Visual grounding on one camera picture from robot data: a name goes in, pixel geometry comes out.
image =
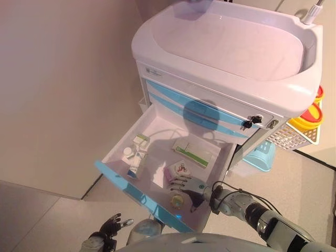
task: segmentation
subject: beige wall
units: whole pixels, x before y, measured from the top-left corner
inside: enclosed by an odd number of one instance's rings
[[[135,1],[0,1],[0,180],[81,198],[141,114]]]
[[[317,0],[234,0],[250,5],[302,17]],[[336,166],[336,1],[325,0],[323,10],[315,23],[323,25],[323,74],[321,85],[325,91],[323,100],[324,123],[321,126],[320,144],[301,148],[330,165]]]

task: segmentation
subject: floor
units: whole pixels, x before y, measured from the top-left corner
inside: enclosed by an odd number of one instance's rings
[[[317,241],[330,244],[335,203],[335,172],[295,152],[277,149],[272,170],[258,171],[238,163],[228,183],[264,196],[283,216],[306,229]],[[135,222],[148,218],[146,209],[102,178],[82,201],[59,198],[0,184],[0,251],[78,251],[81,243],[111,215]],[[119,231],[117,247],[126,244],[130,229]],[[175,230],[165,228],[164,232]],[[247,224],[211,214],[204,229],[265,244]]]

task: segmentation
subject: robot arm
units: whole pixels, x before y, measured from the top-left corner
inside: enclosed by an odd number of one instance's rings
[[[218,186],[214,190],[194,177],[179,177],[171,190],[188,194],[197,208],[203,201],[209,202],[214,213],[236,216],[247,222],[267,245],[278,251],[287,252],[326,252],[335,248],[315,242],[301,227],[280,214],[270,210],[243,190],[231,191]]]

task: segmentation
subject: yellow container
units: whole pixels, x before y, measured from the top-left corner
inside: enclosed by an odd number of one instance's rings
[[[322,122],[322,111],[315,103],[313,103],[300,117],[289,120],[289,123],[301,132],[313,130],[317,128]]]
[[[314,102],[319,103],[323,98],[324,98],[324,91],[323,88],[320,86]]]

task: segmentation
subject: white wire basket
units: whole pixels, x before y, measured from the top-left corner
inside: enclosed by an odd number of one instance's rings
[[[319,144],[321,126],[313,130],[301,132],[294,126],[286,122],[281,128],[268,137],[268,141],[274,143],[285,150],[296,150],[303,146]]]

